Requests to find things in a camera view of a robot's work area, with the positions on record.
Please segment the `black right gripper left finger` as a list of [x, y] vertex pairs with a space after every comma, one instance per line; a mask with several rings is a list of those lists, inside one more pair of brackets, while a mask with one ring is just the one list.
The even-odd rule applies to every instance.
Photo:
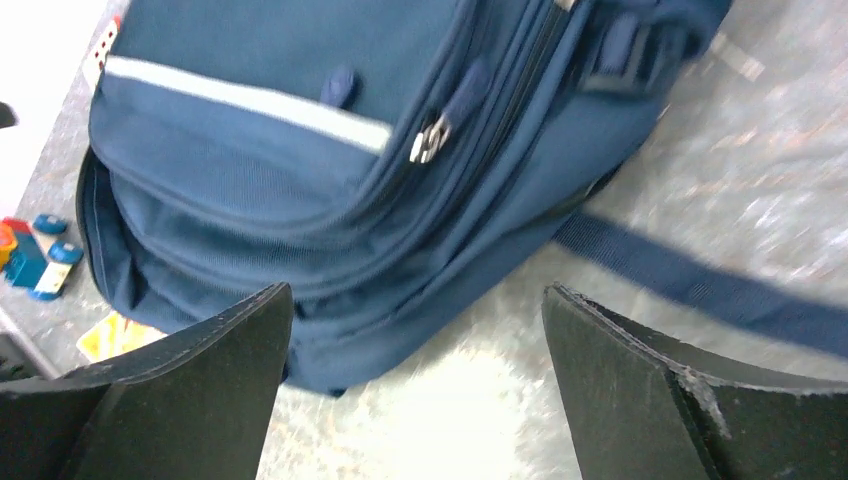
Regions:
[[5, 479], [252, 479], [292, 325], [284, 283], [129, 353], [1, 386]]

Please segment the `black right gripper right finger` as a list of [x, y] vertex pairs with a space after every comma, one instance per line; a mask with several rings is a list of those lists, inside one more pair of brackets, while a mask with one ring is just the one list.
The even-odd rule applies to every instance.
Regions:
[[683, 343], [560, 284], [547, 344], [586, 479], [843, 479], [847, 386]]

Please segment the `orange spiral notebook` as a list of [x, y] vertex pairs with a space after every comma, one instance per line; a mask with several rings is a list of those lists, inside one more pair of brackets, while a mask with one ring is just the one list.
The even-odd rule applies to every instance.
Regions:
[[142, 325], [111, 312], [85, 332], [77, 349], [91, 363], [97, 363], [139, 349], [166, 337], [156, 328]]

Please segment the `red window toy block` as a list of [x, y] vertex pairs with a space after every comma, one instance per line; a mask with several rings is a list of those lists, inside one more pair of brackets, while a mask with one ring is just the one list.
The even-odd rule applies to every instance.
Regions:
[[113, 16], [82, 61], [83, 79], [91, 90], [95, 89], [99, 81], [106, 57], [115, 42], [121, 23], [122, 20], [119, 15]]

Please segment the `navy blue student backpack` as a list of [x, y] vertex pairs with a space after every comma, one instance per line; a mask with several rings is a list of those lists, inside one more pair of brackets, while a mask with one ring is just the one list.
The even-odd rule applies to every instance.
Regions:
[[292, 286], [285, 379], [337, 396], [549, 241], [837, 355], [847, 317], [580, 211], [726, 1], [134, 1], [89, 114], [94, 282], [165, 333]]

